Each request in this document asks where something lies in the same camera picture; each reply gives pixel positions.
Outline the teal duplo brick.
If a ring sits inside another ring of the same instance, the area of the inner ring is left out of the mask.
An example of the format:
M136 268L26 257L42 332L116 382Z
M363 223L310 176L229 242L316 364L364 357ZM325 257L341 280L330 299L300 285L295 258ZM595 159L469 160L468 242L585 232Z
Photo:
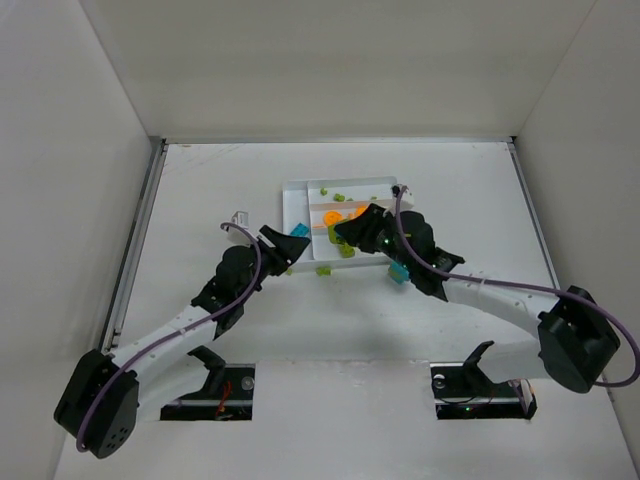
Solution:
M304 223L298 223L290 232L290 235L296 238L309 238L310 227Z

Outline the small green lego pieces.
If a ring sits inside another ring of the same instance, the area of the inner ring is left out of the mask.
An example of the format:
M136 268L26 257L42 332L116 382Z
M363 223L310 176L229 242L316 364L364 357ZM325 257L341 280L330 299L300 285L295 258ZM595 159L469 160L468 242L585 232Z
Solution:
M304 223L310 227L311 244L300 259L290 268L291 273L303 273L327 270L333 272L338 269L356 267L373 267L388 263L381 254L365 254L355 248L353 258L341 257L337 245L329 242L327 228L313 230L310 221L310 207L314 204L330 203L368 203L367 200L357 200L353 193L346 188L330 188L321 186L312 188L306 182L300 185L284 186L282 193L282 226L286 234L298 224Z

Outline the green duplo brick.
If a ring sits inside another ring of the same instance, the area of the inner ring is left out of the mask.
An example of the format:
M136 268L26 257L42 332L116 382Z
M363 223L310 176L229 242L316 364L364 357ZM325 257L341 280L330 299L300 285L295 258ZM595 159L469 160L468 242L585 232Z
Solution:
M355 248L345 242L339 242L337 244L338 251L342 258L348 259L355 256Z

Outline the teal and green duplo stack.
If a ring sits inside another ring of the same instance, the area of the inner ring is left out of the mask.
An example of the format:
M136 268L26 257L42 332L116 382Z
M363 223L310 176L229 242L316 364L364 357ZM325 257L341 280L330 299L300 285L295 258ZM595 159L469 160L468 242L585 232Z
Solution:
M402 285L409 281L409 272L401 264L391 263L388 268L388 276L398 285Z

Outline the orange lego pieces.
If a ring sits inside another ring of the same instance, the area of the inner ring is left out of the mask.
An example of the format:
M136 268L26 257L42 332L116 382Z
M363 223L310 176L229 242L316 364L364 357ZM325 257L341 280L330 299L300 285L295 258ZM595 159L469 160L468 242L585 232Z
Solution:
M310 207L310 221L313 230L328 228L338 222L353 220L361 215L368 203L314 204Z

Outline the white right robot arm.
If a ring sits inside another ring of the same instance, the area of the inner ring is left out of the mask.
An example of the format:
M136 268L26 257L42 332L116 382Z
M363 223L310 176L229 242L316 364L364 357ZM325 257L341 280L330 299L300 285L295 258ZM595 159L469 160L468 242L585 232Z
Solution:
M478 345L463 364L464 372L477 379L501 384L549 378L585 394L599 385L620 347L610 320L587 291L492 279L437 246L432 227L418 212L394 215L372 204L333 230L339 242L399 264L424 295L482 311L526 333L524 341Z

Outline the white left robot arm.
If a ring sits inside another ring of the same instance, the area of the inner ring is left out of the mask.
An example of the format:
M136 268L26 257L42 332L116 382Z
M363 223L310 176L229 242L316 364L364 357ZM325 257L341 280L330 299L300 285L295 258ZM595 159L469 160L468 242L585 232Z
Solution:
M214 276L179 314L145 337L104 353L92 349L76 364L54 410L54 420L76 441L79 452L98 459L115 453L132 434L152 383L180 362L198 358L205 376L224 361L207 347L231 329L246 301L269 276L285 274L310 245L307 237L268 226L255 238L232 222L221 225L246 239L222 254Z

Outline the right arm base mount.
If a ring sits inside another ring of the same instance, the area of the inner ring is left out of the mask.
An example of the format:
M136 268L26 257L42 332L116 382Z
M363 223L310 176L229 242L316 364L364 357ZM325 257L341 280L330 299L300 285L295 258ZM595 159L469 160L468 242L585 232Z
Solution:
M486 341L462 362L430 364L431 389L438 420L531 420L538 409L528 380L494 383L480 369L485 352L494 345Z

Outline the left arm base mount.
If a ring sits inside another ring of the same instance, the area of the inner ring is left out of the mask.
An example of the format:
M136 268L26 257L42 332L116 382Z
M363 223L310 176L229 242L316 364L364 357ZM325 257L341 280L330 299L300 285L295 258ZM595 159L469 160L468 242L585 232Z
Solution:
M206 370L207 376L197 390L165 405L160 410L161 421L250 421L256 365L227 363L205 346L189 353Z

